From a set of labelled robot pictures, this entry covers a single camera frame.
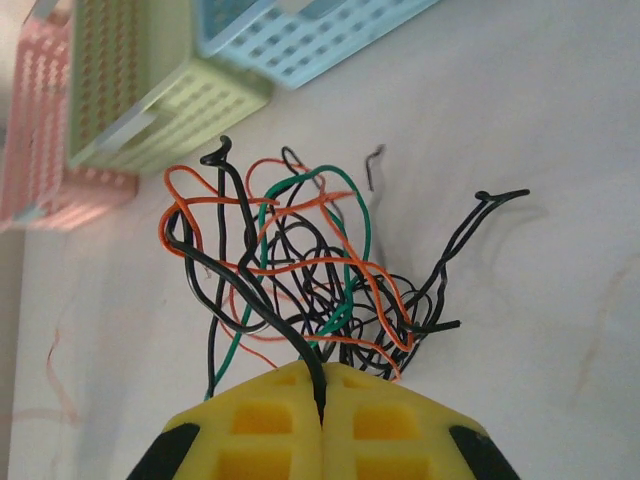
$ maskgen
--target basket handle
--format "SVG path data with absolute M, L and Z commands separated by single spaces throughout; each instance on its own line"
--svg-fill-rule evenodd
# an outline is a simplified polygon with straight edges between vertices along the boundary
M 155 108 L 135 105 L 96 138 L 96 148 L 116 153 L 144 141 L 169 123 L 173 114 Z
M 289 15 L 319 20 L 344 2 L 345 0 L 276 0 L 276 6 Z

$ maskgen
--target blue basket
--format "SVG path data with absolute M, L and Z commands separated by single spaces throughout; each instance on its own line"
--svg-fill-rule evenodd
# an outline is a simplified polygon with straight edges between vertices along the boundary
M 438 0 L 193 1 L 202 56 L 219 55 L 294 89 Z M 296 3 L 307 5 L 287 13 Z

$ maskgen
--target black rubber grip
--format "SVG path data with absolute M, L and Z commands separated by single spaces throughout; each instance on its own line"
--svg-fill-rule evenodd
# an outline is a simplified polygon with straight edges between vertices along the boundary
M 491 438 L 461 426 L 449 433 L 477 480 L 520 480 Z
M 199 432 L 198 425 L 185 423 L 160 434 L 127 480 L 172 480 Z

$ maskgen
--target green basket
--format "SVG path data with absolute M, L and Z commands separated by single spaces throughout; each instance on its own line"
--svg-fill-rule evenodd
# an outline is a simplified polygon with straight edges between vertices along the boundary
M 198 57 L 191 3 L 77 0 L 71 167 L 153 173 L 268 103 L 268 80 Z

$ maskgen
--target perforated basket wall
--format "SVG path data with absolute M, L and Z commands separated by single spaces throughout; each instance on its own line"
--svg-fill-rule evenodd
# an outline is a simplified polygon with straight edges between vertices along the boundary
M 198 47 L 293 89 L 437 1 L 314 0 L 292 15 L 276 0 L 194 0 Z
M 270 99 L 268 80 L 196 55 L 190 0 L 78 0 L 75 17 L 71 166 L 156 172 Z
M 49 201 L 64 165 L 68 27 L 32 20 L 16 52 L 0 221 Z
M 69 27 L 29 20 L 18 43 L 0 228 L 70 229 L 136 193 L 137 179 L 65 165 Z

